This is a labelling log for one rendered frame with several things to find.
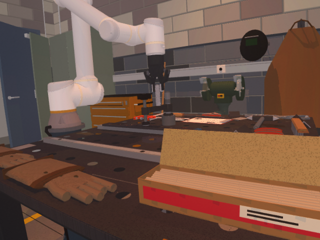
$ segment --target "cabinet door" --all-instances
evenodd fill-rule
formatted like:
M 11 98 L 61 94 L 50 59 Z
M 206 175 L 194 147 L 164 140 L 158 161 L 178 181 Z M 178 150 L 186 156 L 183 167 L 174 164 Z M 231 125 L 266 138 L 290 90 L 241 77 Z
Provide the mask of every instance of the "cabinet door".
M 0 22 L 0 80 L 11 148 L 42 139 L 29 32 Z

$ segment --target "table leg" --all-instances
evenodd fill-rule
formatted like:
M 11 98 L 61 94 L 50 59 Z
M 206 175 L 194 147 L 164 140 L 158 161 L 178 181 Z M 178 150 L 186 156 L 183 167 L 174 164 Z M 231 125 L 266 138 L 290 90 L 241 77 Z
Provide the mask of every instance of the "table leg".
M 1 191 L 0 240 L 28 240 L 21 204 Z

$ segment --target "cardboard box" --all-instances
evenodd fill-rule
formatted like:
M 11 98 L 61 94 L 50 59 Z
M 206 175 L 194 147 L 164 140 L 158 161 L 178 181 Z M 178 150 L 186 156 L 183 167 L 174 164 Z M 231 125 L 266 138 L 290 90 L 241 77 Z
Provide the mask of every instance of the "cardboard box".
M 319 137 L 166 128 L 160 165 L 138 178 L 140 203 L 284 239 L 316 240 L 319 146 Z M 147 179 L 166 170 L 197 174 L 206 183 L 214 178 L 215 190 L 188 179 L 184 185 Z

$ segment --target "workbench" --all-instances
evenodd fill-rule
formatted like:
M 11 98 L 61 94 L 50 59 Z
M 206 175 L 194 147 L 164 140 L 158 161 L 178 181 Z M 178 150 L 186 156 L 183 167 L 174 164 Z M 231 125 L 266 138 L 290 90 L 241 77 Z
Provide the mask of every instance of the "workbench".
M 53 197 L 46 189 L 34 189 L 14 179 L 0 179 L 0 228 L 4 234 L 12 229 L 12 235 L 27 240 L 24 234 L 23 215 L 20 204 L 32 209 L 36 213 L 53 222 L 91 240 L 280 240 L 282 238 L 263 235 L 260 233 L 238 229 L 224 231 L 217 223 L 190 217 L 174 212 L 164 213 L 159 208 L 144 205 L 139 202 L 138 178 L 156 167 L 155 160 L 141 160 L 138 157 L 119 156 L 93 152 L 81 149 L 81 143 L 90 143 L 90 146 L 102 145 L 118 146 L 141 153 L 152 151 L 161 153 L 161 130 L 164 128 L 201 129 L 206 131 L 232 131 L 246 125 L 253 128 L 256 122 L 250 120 L 232 120 L 222 125 L 176 122 L 176 125 L 164 127 L 161 119 L 150 121 L 150 126 L 141 126 L 142 120 L 129 119 L 118 123 L 106 123 L 103 127 L 110 129 L 92 128 L 72 133 L 60 138 L 51 138 L 53 143 L 38 141 L 35 146 L 22 149 L 23 153 L 41 158 L 54 155 L 54 159 L 85 167 L 84 173 L 110 181 L 117 185 L 116 192 L 107 192 L 100 202 L 93 201 L 89 205 L 71 198 L 62 202 Z M 318 136 L 313 119 L 306 120 L 311 126 L 306 136 Z M 285 135 L 292 135 L 291 121 L 278 119 L 265 121 L 261 127 L 274 127 L 283 130 Z M 66 147 L 73 143 L 79 147 Z

